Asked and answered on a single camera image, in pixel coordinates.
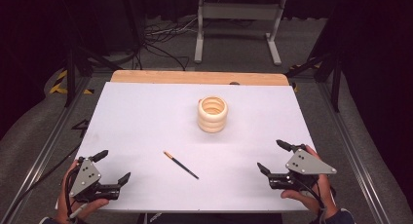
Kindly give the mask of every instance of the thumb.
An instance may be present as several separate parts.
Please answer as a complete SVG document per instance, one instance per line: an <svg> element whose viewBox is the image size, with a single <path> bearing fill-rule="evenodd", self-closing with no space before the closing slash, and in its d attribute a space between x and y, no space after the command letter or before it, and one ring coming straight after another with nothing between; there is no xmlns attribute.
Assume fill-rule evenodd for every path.
<svg viewBox="0 0 413 224"><path fill-rule="evenodd" d="M318 214L319 213L319 203L316 199L310 198L302 195L301 193L294 190L284 190L281 194L282 198L290 198L296 201L301 202L307 209L311 212Z"/></svg>
<svg viewBox="0 0 413 224"><path fill-rule="evenodd" d="M96 211L96 210L98 210L99 208L101 208L101 207L103 207L103 206L105 206L105 205L108 205L108 204L109 204L109 201L106 200L106 199L98 199L98 200L95 200L95 201L89 203L89 204L85 207L85 209L83 209L83 210L79 213L78 217L79 217L80 219L82 219L82 220L85 220L91 213L93 213L94 211Z"/></svg>

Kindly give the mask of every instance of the white metal stand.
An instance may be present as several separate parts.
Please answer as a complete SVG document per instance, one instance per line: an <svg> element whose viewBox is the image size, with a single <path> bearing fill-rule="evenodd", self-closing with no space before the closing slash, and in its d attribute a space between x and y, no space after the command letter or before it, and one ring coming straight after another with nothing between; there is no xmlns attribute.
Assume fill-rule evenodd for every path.
<svg viewBox="0 0 413 224"><path fill-rule="evenodd" d="M204 0L199 0L198 35L194 61L196 63L201 63L203 60L204 19L261 19L274 21L273 31L271 33L266 33L266 38L274 64L281 65L282 61L274 39L282 19L284 5L285 0L281 0L279 4L270 5L205 3Z"/></svg>

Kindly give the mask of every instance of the pen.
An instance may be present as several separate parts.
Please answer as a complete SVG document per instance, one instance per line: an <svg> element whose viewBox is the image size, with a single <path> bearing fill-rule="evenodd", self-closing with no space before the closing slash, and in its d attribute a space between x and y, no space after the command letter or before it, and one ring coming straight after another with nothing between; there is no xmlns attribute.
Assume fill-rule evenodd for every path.
<svg viewBox="0 0 413 224"><path fill-rule="evenodd" d="M171 154L169 154L167 151L164 151L165 155L167 155L170 159L172 159L176 164L178 164L180 167L185 169L187 172L189 172L192 176L196 177L197 179L200 179L195 173L193 173L191 170L186 168L184 165L182 165L180 162L178 162Z"/></svg>

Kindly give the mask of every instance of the beige cylindrical holder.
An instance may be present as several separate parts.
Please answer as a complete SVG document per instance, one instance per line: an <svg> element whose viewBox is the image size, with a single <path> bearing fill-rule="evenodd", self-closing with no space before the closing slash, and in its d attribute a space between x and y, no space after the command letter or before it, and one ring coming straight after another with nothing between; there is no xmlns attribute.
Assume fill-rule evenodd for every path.
<svg viewBox="0 0 413 224"><path fill-rule="evenodd" d="M227 122L228 105L218 96L207 96L198 103L198 125L203 131L222 131Z"/></svg>

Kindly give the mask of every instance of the human hand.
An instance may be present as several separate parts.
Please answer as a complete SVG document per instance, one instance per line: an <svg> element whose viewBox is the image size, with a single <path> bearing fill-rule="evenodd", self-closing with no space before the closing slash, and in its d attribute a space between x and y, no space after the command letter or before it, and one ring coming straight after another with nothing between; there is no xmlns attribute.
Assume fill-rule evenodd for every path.
<svg viewBox="0 0 413 224"><path fill-rule="evenodd" d="M69 170L66 172L66 174L63 177L63 182L61 183L61 191L58 196L58 201L57 201L57 215L54 218L55 221L57 221L60 224L68 224L69 222L67 221L67 206L66 206L66 197L65 197L65 182L66 177L68 173L73 170L77 165L77 160L73 162L73 164L70 166ZM77 210L82 204L74 202L73 198L70 198L70 203L73 204L72 210L75 211ZM91 213L94 211L98 210L99 208L108 205L109 201L106 199L98 199L95 200L91 203L89 203L78 215L77 217L85 220Z"/></svg>
<svg viewBox="0 0 413 224"><path fill-rule="evenodd" d="M306 145L306 150L309 154L313 155L314 157L321 160L319 155L308 145ZM328 177L325 174L319 175L318 184L313 186L313 191L320 196L322 202L325 205L326 211L324 215L324 219L327 219L333 216L337 211L338 208L335 205L333 198L331 196L330 190L330 183L328 181ZM284 190L281 194L282 198L290 198L296 201L301 202L309 211L319 214L319 202L311 197L304 196L303 194L294 191L294 190Z"/></svg>

